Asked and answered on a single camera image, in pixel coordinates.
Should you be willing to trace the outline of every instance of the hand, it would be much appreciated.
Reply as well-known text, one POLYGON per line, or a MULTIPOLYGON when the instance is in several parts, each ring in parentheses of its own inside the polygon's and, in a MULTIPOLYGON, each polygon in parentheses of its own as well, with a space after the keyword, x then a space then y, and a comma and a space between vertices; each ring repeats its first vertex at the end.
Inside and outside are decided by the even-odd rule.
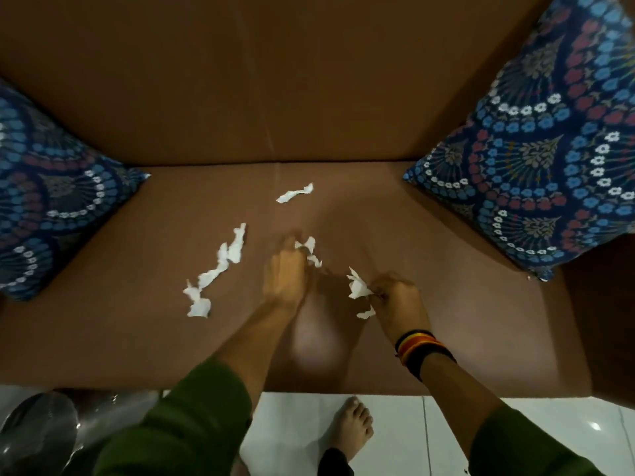
POLYGON ((393 345, 413 329, 431 330, 428 312, 415 284, 398 275, 384 274, 368 288, 375 293, 369 297, 370 303, 393 345))
POLYGON ((290 306, 295 312, 307 290, 309 280, 307 256, 295 248, 296 236, 289 235, 282 250, 265 265, 265 283, 262 291, 266 299, 290 306))

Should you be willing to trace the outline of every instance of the black pants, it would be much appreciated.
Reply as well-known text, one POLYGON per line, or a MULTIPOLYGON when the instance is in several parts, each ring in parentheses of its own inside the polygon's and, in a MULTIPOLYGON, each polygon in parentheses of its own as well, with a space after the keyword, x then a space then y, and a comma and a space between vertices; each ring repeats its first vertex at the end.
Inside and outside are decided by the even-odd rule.
POLYGON ((327 449, 317 467, 317 476, 353 476, 353 474, 346 456, 336 448, 327 449))

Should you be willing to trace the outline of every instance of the pillow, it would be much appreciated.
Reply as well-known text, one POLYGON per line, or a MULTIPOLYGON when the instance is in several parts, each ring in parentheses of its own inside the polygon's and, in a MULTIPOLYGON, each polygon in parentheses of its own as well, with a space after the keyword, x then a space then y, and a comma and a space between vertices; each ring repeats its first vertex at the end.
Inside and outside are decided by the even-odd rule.
POLYGON ((0 289, 34 297, 147 177, 86 146, 0 80, 0 289))
POLYGON ((617 0, 553 1, 476 111, 404 179, 542 280, 632 230, 631 26, 617 0))

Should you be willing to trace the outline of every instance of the person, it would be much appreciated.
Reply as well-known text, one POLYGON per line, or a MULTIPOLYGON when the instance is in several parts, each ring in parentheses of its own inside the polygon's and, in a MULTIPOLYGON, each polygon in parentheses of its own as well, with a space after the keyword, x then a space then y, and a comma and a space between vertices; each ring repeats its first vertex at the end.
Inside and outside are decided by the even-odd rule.
MULTIPOLYGON (((247 323, 159 401, 141 424, 111 440, 99 456, 95 475, 230 474, 274 350, 306 294, 306 254, 294 248, 295 240, 286 238, 267 263, 262 302, 247 323)), ((438 403, 472 475, 601 474, 456 363, 433 336, 420 293, 411 282, 386 274, 369 288, 386 337, 402 364, 438 403)), ((373 436, 373 418, 355 397, 336 422, 319 476, 352 476, 348 463, 373 436)))

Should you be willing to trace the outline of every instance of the cushion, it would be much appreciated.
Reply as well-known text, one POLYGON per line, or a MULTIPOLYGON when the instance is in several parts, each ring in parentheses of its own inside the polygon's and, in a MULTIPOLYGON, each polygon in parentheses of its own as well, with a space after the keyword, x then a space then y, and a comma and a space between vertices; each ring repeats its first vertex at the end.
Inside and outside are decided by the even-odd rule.
POLYGON ((376 317, 350 299, 394 270, 421 289, 434 330, 501 396, 588 396, 567 288, 518 270, 452 212, 404 184, 409 162, 152 167, 146 184, 28 303, 0 308, 0 383, 167 388, 234 334, 262 298, 263 265, 290 230, 324 262, 278 346, 266 390, 421 394, 376 317), (275 199, 313 182, 310 195, 275 199), (242 260, 203 290, 209 319, 183 294, 216 267, 247 223, 242 260))
POLYGON ((616 0, 553 1, 476 111, 404 179, 543 280, 632 230, 631 26, 616 0))
POLYGON ((34 297, 146 177, 0 80, 0 289, 34 297))

